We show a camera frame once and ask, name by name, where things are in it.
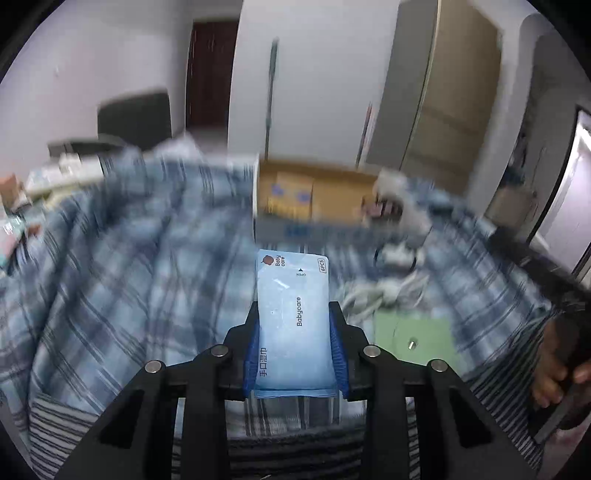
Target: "babycare logo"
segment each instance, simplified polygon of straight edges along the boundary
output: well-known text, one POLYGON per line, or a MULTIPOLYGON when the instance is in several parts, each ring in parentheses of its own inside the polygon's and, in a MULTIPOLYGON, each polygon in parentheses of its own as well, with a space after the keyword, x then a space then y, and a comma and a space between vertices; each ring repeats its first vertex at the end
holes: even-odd
POLYGON ((297 306, 297 311, 296 311, 296 313, 295 313, 295 319, 296 319, 296 321, 295 321, 295 324, 296 324, 298 327, 301 327, 301 326, 302 326, 302 324, 301 324, 301 321, 302 321, 302 314, 303 314, 304 312, 303 312, 303 311, 302 311, 302 309, 301 309, 301 298, 300 298, 300 297, 297 297, 297 298, 295 299, 295 305, 297 306))

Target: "black chair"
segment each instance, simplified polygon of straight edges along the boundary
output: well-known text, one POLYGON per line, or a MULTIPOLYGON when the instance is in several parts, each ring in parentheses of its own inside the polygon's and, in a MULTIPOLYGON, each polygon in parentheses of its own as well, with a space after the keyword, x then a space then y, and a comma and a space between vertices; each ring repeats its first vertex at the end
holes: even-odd
POLYGON ((168 92, 160 90, 100 105, 98 134, 114 135, 143 151, 171 138, 168 92))

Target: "metal screw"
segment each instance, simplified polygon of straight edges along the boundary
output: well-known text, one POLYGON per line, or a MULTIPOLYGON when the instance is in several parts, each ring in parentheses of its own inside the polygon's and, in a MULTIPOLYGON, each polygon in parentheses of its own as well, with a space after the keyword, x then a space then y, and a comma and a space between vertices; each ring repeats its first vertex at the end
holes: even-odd
POLYGON ((162 368, 162 364, 158 360, 150 360, 144 367, 149 374, 155 374, 162 368))
POLYGON ((226 345, 214 345, 211 351, 213 356, 225 356, 230 350, 226 345))
POLYGON ((431 362, 431 368, 434 369, 436 372, 444 372, 445 370, 447 370, 447 363, 437 358, 433 360, 433 362, 431 362))
POLYGON ((378 346, 376 345, 368 345, 367 347, 365 347, 363 349, 363 352, 365 353, 365 355, 371 357, 371 358, 375 358, 377 357, 380 353, 382 353, 382 351, 379 349, 378 346))

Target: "green card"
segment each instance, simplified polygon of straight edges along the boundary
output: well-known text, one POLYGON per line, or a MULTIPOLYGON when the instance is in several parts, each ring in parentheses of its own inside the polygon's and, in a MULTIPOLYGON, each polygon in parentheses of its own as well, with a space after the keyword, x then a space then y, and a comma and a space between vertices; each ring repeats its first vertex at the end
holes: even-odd
POLYGON ((427 365, 440 358, 458 375, 464 373, 447 320, 421 317, 419 312, 378 310, 374 328, 376 345, 399 360, 427 365))

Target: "finger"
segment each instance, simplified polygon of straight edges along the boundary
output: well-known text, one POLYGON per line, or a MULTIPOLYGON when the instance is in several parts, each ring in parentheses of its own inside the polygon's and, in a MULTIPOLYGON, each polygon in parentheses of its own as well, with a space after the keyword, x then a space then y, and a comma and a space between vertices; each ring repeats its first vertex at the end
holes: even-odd
POLYGON ((547 351, 540 352, 540 368, 550 378, 561 382, 569 374, 567 368, 556 358, 555 354, 547 351))
POLYGON ((545 396, 543 396, 537 388, 534 388, 531 392, 531 395, 534 397, 534 401, 542 408, 547 408, 550 406, 550 400, 548 400, 545 396))
POLYGON ((554 352, 558 348, 558 333, 556 333, 556 322, 554 320, 550 320, 544 328, 542 346, 545 346, 550 352, 554 352))
POLYGON ((575 383, 585 383, 591 380, 591 361, 585 362, 574 369, 573 380, 575 383))
POLYGON ((564 396, 562 389, 550 377, 538 377, 535 381, 536 387, 540 393, 552 403, 560 403, 564 396))

